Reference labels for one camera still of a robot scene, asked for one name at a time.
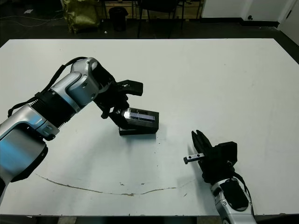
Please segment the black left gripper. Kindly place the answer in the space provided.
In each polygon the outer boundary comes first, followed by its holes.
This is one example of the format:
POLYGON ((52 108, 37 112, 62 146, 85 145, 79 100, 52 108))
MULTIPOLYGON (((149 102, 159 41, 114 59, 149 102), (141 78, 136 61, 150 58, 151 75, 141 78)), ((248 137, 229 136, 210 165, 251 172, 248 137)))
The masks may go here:
POLYGON ((102 110, 101 117, 109 118, 120 128, 128 129, 128 122, 124 117, 125 109, 129 108, 128 97, 123 91, 127 83, 113 82, 105 92, 99 93, 95 98, 95 104, 102 110), (110 109, 116 107, 117 110, 110 112, 110 109))

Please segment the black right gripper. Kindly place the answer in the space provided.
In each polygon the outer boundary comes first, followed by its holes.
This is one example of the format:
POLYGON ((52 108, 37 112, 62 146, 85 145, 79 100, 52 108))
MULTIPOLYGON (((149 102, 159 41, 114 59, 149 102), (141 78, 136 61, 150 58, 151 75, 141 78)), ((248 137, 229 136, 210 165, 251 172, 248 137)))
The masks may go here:
POLYGON ((191 135, 198 153, 184 157, 184 163, 197 161, 202 170, 204 182, 211 185, 231 178, 235 171, 234 144, 218 144, 212 147, 209 139, 201 131, 192 131, 191 135))

